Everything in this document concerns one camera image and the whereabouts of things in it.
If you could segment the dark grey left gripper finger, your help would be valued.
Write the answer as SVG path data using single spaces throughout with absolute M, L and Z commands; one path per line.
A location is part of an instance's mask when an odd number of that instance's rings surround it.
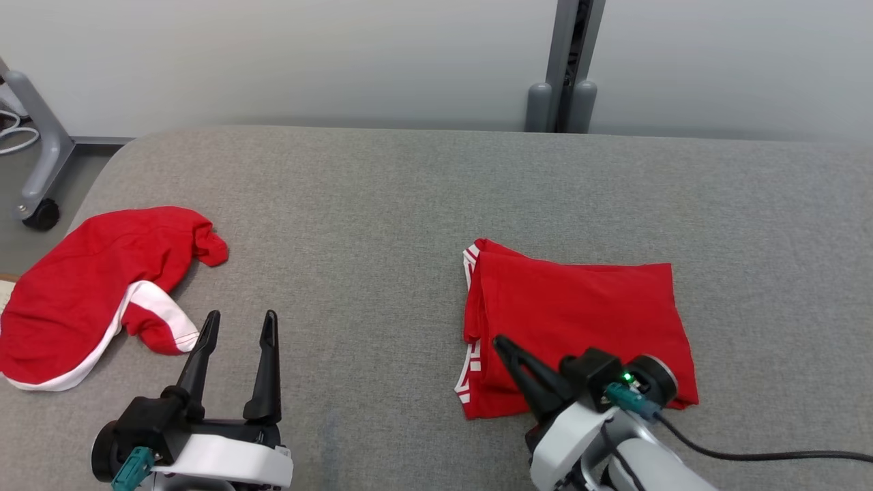
M 273 310 L 265 314 L 259 347 L 258 373 L 252 398 L 244 404 L 243 418 L 259 425 L 275 425 L 282 418 L 282 401 L 278 315 Z
M 188 359 L 177 381 L 177 387 L 188 395 L 186 404 L 187 419 L 203 419 L 205 407 L 202 404 L 210 355 L 215 351 L 220 329 L 221 313 L 212 310 L 199 331 L 194 347 L 188 352 Z

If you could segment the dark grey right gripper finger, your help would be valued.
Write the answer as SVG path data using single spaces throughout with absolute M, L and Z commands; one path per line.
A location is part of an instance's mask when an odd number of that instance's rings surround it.
M 568 404 L 574 403 L 570 383 L 543 361 L 507 336 L 495 336 L 492 345 L 537 423 L 548 425 Z

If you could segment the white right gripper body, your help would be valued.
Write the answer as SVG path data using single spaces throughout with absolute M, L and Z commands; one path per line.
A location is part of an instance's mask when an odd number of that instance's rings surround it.
M 561 411 L 534 447 L 530 465 L 534 486 L 554 490 L 592 447 L 603 423 L 614 415 L 614 408 L 598 413 L 579 403 Z

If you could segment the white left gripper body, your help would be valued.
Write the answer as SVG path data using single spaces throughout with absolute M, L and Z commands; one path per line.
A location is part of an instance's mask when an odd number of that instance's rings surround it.
M 151 472 L 153 490 L 289 490 L 294 464 L 277 425 L 242 426 L 252 436 L 194 433 L 171 465 Z

